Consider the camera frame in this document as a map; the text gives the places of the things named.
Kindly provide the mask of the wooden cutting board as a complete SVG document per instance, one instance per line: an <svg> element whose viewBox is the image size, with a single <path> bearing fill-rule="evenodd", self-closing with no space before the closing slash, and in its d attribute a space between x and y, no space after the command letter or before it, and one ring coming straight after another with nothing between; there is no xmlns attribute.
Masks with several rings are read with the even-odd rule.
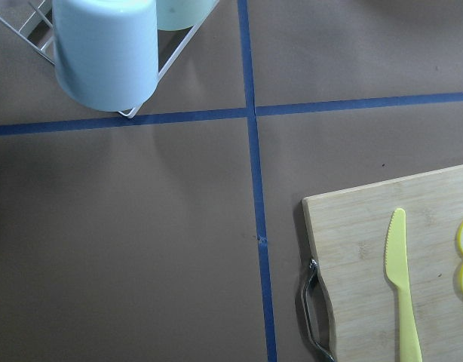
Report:
<svg viewBox="0 0 463 362"><path fill-rule="evenodd" d="M327 361L463 361L463 165L304 198Z"/></svg>

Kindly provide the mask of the green cup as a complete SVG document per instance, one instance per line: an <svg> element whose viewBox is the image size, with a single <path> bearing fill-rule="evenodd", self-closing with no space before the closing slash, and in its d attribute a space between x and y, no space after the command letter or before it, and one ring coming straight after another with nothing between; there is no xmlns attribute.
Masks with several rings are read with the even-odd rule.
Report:
<svg viewBox="0 0 463 362"><path fill-rule="evenodd" d="M158 30L176 31L198 24L213 7L208 0L157 0Z"/></svg>

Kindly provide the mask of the yellow plastic knife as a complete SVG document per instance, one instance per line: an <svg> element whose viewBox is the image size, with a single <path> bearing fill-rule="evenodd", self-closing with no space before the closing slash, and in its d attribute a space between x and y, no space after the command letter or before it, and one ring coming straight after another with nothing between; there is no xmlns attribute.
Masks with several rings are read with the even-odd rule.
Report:
<svg viewBox="0 0 463 362"><path fill-rule="evenodd" d="M406 245L406 212L397 208L391 215L385 241L385 273L397 291L400 361L422 361L409 283Z"/></svg>

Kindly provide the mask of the blue cup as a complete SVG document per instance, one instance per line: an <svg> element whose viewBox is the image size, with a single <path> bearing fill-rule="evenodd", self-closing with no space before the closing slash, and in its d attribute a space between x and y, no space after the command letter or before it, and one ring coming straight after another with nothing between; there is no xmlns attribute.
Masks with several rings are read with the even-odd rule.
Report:
<svg viewBox="0 0 463 362"><path fill-rule="evenodd" d="M154 1L54 1L57 81L76 102L117 112L138 106L158 84Z"/></svg>

